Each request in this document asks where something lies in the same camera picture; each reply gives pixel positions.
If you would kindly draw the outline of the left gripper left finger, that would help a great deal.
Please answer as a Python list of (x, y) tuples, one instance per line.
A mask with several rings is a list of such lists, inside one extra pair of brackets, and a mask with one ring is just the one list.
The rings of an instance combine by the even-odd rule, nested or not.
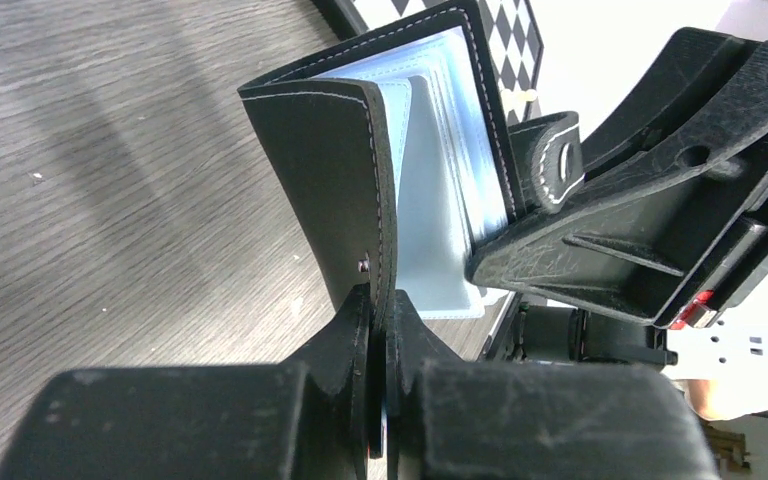
[(0, 479), (363, 479), (370, 318), (358, 285), (278, 363), (62, 372)]

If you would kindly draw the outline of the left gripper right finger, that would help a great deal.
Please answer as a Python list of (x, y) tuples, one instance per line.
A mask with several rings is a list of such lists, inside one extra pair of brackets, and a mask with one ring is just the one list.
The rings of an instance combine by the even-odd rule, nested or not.
[(391, 297), (391, 479), (715, 479), (703, 431), (647, 367), (469, 362)]

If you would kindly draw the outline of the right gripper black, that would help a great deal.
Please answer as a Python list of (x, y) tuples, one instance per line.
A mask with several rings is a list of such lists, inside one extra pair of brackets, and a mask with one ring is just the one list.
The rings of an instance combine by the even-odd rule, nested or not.
[(768, 41), (677, 30), (582, 152), (583, 185), (481, 247), (471, 281), (679, 329), (768, 275)]

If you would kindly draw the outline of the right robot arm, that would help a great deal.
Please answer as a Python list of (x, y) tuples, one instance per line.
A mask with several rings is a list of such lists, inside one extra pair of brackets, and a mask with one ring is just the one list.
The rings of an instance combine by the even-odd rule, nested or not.
[(526, 203), (468, 278), (509, 290), (487, 360), (768, 373), (768, 40), (683, 28), (588, 137), (559, 112), (509, 129)]

